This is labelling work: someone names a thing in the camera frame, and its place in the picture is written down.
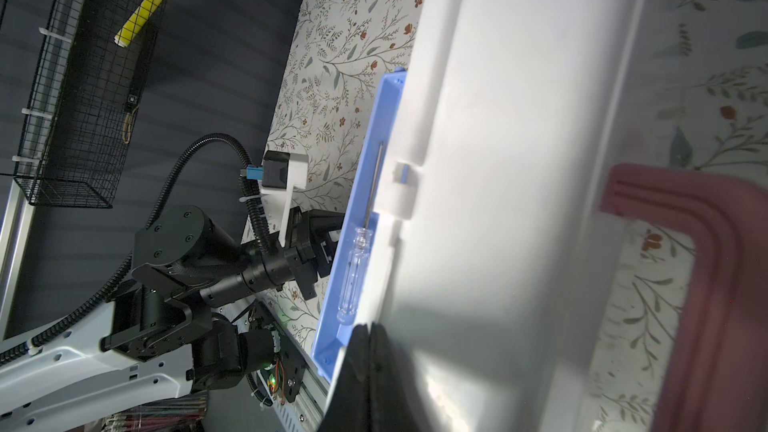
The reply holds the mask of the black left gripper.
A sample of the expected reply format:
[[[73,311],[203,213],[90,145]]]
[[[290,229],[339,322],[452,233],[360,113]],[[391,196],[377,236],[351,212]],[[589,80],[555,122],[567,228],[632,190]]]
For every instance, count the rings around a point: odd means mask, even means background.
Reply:
[[[254,293],[280,289],[293,282],[305,300],[317,297],[315,284],[330,275],[345,215],[324,210],[289,210],[285,239],[270,232],[264,218],[251,228],[254,238],[241,246],[249,265],[241,273]]]

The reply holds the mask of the clear handle screwdriver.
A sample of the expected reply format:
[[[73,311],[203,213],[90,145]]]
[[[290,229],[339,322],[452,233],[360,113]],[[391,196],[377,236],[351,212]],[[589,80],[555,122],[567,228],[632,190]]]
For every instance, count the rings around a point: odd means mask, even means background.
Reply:
[[[362,225],[355,229],[353,249],[350,251],[344,275],[344,286],[337,310],[337,318],[343,325],[354,322],[359,307],[365,274],[370,258],[373,230],[370,218],[378,187],[379,175],[384,158],[385,143],[380,142],[377,149],[371,183],[366,194],[365,211]]]

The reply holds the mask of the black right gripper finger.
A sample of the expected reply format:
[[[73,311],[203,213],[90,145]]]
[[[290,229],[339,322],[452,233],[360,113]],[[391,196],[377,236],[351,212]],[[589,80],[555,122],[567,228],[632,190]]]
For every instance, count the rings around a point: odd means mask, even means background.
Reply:
[[[336,386],[319,431],[382,431],[374,405],[373,377],[375,340],[379,323],[357,325],[350,337]]]

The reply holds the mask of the white blue tool box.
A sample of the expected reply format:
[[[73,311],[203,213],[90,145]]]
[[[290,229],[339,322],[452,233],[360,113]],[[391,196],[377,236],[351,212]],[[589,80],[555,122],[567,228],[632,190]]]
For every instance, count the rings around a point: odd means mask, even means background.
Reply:
[[[581,429],[644,2],[426,0],[357,315],[382,431]]]

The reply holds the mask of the pink tool box handle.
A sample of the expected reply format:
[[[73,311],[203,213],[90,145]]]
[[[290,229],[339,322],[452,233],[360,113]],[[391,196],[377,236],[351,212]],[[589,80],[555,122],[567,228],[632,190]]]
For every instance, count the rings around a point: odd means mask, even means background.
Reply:
[[[767,191],[737,177],[612,168],[601,209],[667,227],[696,247],[654,431],[767,425]]]

